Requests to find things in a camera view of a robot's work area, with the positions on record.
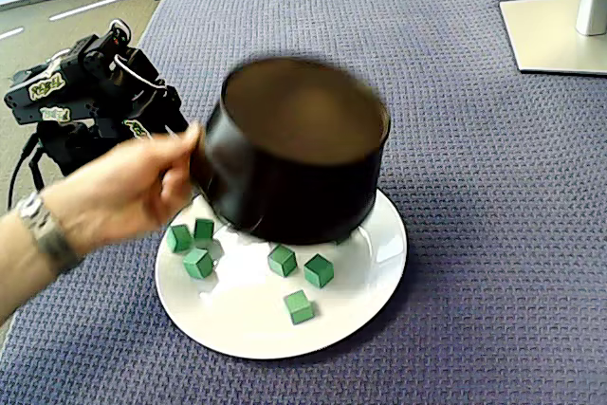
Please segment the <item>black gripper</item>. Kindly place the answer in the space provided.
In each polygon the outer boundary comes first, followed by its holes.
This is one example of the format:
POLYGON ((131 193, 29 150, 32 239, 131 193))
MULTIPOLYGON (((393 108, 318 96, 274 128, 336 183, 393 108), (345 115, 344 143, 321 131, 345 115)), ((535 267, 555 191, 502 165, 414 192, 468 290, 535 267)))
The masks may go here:
POLYGON ((103 138, 136 138, 187 130, 189 123, 180 111, 181 99, 176 89, 167 85, 166 90, 158 90, 165 83, 142 50, 127 47, 110 66, 106 78, 101 80, 103 138))

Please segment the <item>bare human hand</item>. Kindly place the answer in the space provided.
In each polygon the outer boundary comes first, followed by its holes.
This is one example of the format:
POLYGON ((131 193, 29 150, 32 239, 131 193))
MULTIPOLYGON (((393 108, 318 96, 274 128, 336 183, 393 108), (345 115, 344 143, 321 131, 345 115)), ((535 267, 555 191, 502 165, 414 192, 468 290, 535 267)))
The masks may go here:
POLYGON ((87 253, 157 230, 191 200, 190 159, 201 138, 181 134, 124 141, 42 191, 68 244, 87 253))

